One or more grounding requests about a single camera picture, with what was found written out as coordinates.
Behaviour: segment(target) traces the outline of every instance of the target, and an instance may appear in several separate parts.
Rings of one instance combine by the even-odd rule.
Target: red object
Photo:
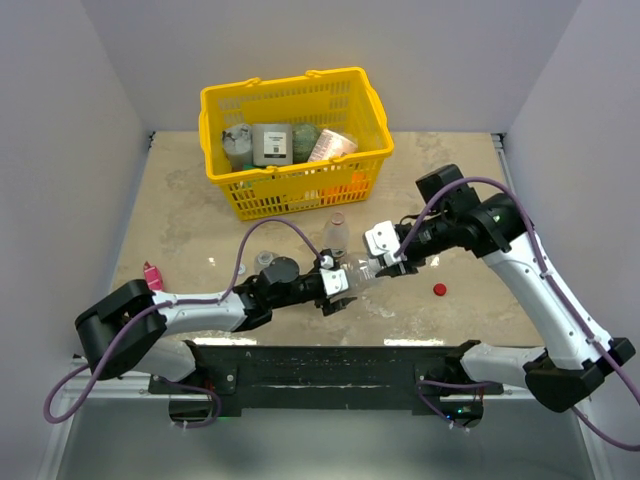
[[[144,262],[143,272],[144,279],[151,290],[164,290],[164,282],[158,267],[151,265],[149,262]]]
[[[444,297],[444,295],[447,293],[447,286],[444,283],[436,283],[433,287],[433,293],[435,293],[439,297]]]

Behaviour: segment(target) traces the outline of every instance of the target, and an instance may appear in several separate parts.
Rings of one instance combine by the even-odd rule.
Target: yellow basket
[[[207,176],[241,220],[357,202],[369,197],[393,152],[387,116],[362,68],[310,70],[304,76],[205,88],[200,145]],[[221,133],[237,123],[311,122],[353,135],[358,153],[328,161],[231,172]]]

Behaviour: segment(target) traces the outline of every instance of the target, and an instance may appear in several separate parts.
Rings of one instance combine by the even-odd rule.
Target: wall
[[[587,309],[640,347],[640,3],[584,0],[507,134],[518,194]],[[626,367],[640,383],[640,360]],[[597,424],[640,443],[640,410],[617,379],[594,395]],[[612,478],[640,456],[607,448]]]
[[[83,0],[145,124],[196,130],[203,87],[363,66],[394,130],[503,132],[579,0]]]
[[[0,477],[33,478],[75,316],[105,291],[146,138],[82,5],[0,16]]]

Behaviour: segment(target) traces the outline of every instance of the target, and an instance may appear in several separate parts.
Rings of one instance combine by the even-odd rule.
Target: red lid
[[[433,293],[439,297],[443,297],[447,293],[447,286],[444,283],[436,283],[433,287]]]

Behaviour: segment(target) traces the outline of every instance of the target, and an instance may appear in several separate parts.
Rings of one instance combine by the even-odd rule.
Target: pink marker
[[[144,262],[144,279],[151,290],[164,290],[164,282],[160,270],[149,262]]]

